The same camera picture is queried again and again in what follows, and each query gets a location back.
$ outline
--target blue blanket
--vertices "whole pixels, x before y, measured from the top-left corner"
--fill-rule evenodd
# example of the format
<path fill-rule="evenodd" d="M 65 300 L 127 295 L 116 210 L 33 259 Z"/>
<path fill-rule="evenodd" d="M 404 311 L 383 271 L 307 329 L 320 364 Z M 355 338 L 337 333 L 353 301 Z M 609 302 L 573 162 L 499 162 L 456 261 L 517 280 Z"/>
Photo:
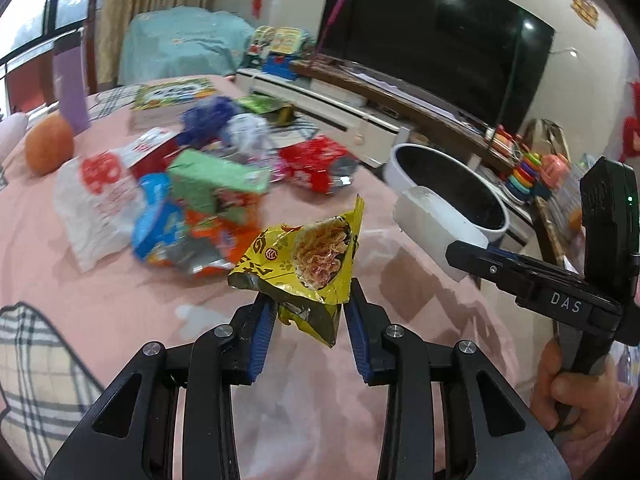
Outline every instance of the blue blanket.
<path fill-rule="evenodd" d="M 139 14 L 122 42 L 118 84 L 233 74 L 253 33 L 245 20 L 224 10 L 175 7 Z"/>

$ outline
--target snack package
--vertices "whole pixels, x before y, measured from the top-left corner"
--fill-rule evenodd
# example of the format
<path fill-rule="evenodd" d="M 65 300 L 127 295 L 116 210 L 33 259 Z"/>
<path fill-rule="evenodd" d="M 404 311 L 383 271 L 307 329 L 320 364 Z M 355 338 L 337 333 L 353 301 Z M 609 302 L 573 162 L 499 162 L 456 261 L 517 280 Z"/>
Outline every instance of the snack package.
<path fill-rule="evenodd" d="M 358 159 L 329 137 L 319 135 L 280 150 L 287 176 L 318 193 L 331 193 L 351 184 Z"/>
<path fill-rule="evenodd" d="M 236 103 L 250 112 L 264 117 L 275 126 L 288 126 L 296 119 L 295 110 L 291 103 L 268 95 L 251 93 L 236 99 Z"/>
<path fill-rule="evenodd" d="M 233 266 L 240 261 L 261 231 L 254 226 L 238 226 L 223 218 L 206 216 L 190 209 L 184 215 L 191 236 L 210 239 L 224 259 Z"/>
<path fill-rule="evenodd" d="M 186 221 L 190 214 L 170 201 L 171 183 L 164 173 L 145 175 L 139 184 L 148 207 L 136 222 L 131 245 L 142 262 L 174 266 L 187 276 L 197 278 L 234 268 L 240 256 L 234 262 L 226 258 L 225 251 L 218 245 L 218 241 L 223 240 L 221 230 L 217 238 L 194 236 L 190 232 Z"/>
<path fill-rule="evenodd" d="M 332 347 L 340 310 L 349 301 L 351 267 L 358 247 L 364 200 L 341 216 L 300 227 L 261 232 L 228 283 L 259 290 L 279 305 L 280 320 Z"/>
<path fill-rule="evenodd" d="M 179 205 L 238 225 L 259 225 L 259 203 L 267 192 L 269 171 L 184 150 L 167 175 Z"/>
<path fill-rule="evenodd" d="M 164 173 L 147 174 L 138 184 L 145 193 L 147 208 L 131 235 L 133 253 L 147 264 L 170 266 L 166 248 L 177 244 L 186 234 L 184 214 L 168 201 L 171 183 Z"/>
<path fill-rule="evenodd" d="M 181 115 L 183 131 L 176 137 L 181 146 L 201 149 L 219 139 L 229 119 L 238 113 L 233 100 L 226 96 L 204 99 Z"/>
<path fill-rule="evenodd" d="M 177 135 L 166 128 L 152 128 L 118 152 L 131 174 L 140 180 L 146 174 L 166 171 L 172 154 L 177 156 L 180 150 Z"/>
<path fill-rule="evenodd" d="M 262 160 L 267 151 L 266 142 L 269 125 L 255 114 L 239 114 L 232 117 L 223 129 L 229 145 L 244 156 L 244 162 L 250 159 Z"/>
<path fill-rule="evenodd" d="M 146 207 L 142 190 L 115 152 L 77 156 L 63 164 L 53 205 L 82 272 L 129 245 Z"/>

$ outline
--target book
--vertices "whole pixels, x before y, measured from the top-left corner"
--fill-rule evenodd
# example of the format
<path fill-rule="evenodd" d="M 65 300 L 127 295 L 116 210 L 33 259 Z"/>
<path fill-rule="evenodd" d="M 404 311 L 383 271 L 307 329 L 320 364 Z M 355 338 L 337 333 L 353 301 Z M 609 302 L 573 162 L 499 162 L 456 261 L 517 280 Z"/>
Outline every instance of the book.
<path fill-rule="evenodd" d="M 144 85 L 136 94 L 131 109 L 135 130 L 172 126 L 180 115 L 199 101 L 216 93 L 208 77 L 182 79 L 158 85 Z"/>

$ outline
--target pink cushion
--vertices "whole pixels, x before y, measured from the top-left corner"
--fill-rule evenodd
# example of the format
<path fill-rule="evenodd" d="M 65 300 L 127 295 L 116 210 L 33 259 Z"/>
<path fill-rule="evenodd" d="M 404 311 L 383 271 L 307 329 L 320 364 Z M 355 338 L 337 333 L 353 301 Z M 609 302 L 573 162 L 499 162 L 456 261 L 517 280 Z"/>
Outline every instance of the pink cushion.
<path fill-rule="evenodd" d="M 25 114 L 12 114 L 0 122 L 0 164 L 24 137 L 29 118 Z"/>

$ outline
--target toy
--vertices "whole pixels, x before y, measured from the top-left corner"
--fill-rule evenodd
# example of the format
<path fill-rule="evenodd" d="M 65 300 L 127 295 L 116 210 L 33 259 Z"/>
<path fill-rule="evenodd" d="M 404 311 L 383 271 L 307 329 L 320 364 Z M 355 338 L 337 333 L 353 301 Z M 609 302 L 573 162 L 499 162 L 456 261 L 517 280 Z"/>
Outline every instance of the toy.
<path fill-rule="evenodd" d="M 523 205 L 533 195 L 533 188 L 540 174 L 540 159 L 535 153 L 527 153 L 502 188 L 507 197 L 516 204 Z"/>
<path fill-rule="evenodd" d="M 508 134 L 501 124 L 495 129 L 495 135 L 492 140 L 491 131 L 485 136 L 485 139 L 490 143 L 491 147 L 498 153 L 504 155 L 507 158 L 511 158 L 513 153 L 513 137 Z"/>
<path fill-rule="evenodd" d="M 567 173 L 569 173 L 569 161 L 562 155 L 543 155 L 540 178 L 549 189 L 557 189 L 562 186 Z"/>
<path fill-rule="evenodd" d="M 269 55 L 269 45 L 276 35 L 275 27 L 263 25 L 255 29 L 251 45 L 244 55 L 244 66 L 260 69 Z"/>
<path fill-rule="evenodd" d="M 305 58 L 313 52 L 314 47 L 315 42 L 304 30 L 281 27 L 271 41 L 270 52 L 262 71 L 295 81 L 298 74 L 289 68 L 289 63 Z"/>

